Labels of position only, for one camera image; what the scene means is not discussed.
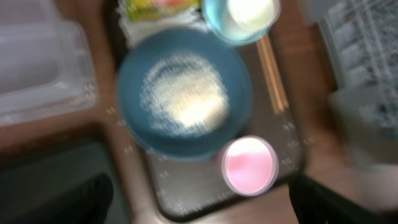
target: yellow package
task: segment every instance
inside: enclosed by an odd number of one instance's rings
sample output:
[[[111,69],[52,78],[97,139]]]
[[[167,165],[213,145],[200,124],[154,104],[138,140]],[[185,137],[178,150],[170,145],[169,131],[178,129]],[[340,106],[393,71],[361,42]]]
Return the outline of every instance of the yellow package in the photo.
[[[127,14],[131,20],[154,20],[174,15],[200,0],[126,0]]]

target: brown table surface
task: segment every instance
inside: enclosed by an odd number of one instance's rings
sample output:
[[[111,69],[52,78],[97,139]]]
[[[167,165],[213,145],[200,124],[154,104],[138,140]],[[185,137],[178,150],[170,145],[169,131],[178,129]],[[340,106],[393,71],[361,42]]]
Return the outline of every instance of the brown table surface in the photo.
[[[365,208],[396,210],[398,169],[371,172],[350,166],[331,122],[327,95],[334,84],[318,30],[305,25],[298,1],[281,1],[282,12],[270,35],[290,106],[309,144],[306,173]],[[0,159],[100,128],[111,146],[136,223],[168,223],[156,211],[133,139],[111,110],[116,71],[102,23],[102,5],[103,0],[58,0],[62,14],[80,22],[86,32],[98,82],[98,104],[90,110],[0,128]],[[193,223],[297,223],[297,219],[284,185]]]

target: black object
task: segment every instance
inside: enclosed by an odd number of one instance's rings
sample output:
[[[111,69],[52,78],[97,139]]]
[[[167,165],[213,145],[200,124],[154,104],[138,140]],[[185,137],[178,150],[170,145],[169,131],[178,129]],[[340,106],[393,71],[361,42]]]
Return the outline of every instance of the black object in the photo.
[[[119,28],[117,6],[117,1],[106,2],[103,21],[116,65],[120,66],[129,50]],[[304,149],[289,109],[274,114],[256,45],[240,47],[237,51],[249,70],[254,94],[251,117],[239,135],[260,136],[275,149],[280,165],[277,186],[302,169]],[[174,222],[188,222],[245,199],[225,184],[216,158],[180,162],[151,152],[143,152],[142,158],[146,161],[158,208]]]
[[[289,182],[289,195],[300,224],[387,224],[304,174]]]
[[[18,158],[0,171],[0,223],[128,224],[106,147],[82,140]]]

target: clear plastic container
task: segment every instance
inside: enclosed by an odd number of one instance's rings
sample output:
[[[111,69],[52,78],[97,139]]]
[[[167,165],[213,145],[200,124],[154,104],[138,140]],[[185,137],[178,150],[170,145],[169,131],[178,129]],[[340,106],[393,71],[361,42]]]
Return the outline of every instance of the clear plastic container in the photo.
[[[215,35],[230,45],[259,40],[280,14],[279,0],[204,0],[202,8]]]
[[[0,2],[0,126],[89,108],[96,96],[79,24],[49,0]]]

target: pink cup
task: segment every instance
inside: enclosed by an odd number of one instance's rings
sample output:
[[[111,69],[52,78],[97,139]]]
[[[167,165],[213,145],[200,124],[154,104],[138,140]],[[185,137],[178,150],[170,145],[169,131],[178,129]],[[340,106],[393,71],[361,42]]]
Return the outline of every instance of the pink cup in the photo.
[[[237,194],[252,197],[274,184],[279,162],[264,139],[245,136],[228,143],[221,152],[221,170],[228,186]]]

